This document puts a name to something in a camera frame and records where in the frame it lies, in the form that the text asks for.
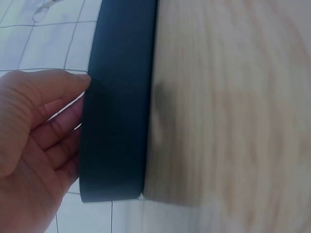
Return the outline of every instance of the fingernail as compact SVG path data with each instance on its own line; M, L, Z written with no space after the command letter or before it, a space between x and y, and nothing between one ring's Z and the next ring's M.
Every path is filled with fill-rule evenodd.
M88 76L87 74L77 74L77 76L82 80L82 81L90 81L91 77Z

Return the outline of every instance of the wood grain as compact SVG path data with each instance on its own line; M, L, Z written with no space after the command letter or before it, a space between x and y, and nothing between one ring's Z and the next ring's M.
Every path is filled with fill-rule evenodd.
M140 232L311 232L310 10L161 0Z

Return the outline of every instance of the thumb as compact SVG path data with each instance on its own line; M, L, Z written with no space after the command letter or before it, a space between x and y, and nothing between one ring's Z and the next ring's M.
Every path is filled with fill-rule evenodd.
M23 89L30 88L24 72L13 71L0 78L0 178L16 168L27 143L32 111Z

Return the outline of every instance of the hand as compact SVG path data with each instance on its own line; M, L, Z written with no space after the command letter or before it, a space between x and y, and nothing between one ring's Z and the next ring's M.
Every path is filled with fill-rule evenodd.
M63 70L0 77L0 233L43 233L78 178L83 98L50 118L89 83Z

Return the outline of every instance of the black rubber strip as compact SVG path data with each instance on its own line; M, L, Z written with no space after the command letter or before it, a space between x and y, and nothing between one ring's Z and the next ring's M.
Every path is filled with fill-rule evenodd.
M143 190L157 0L104 0L94 34L82 121L83 202Z

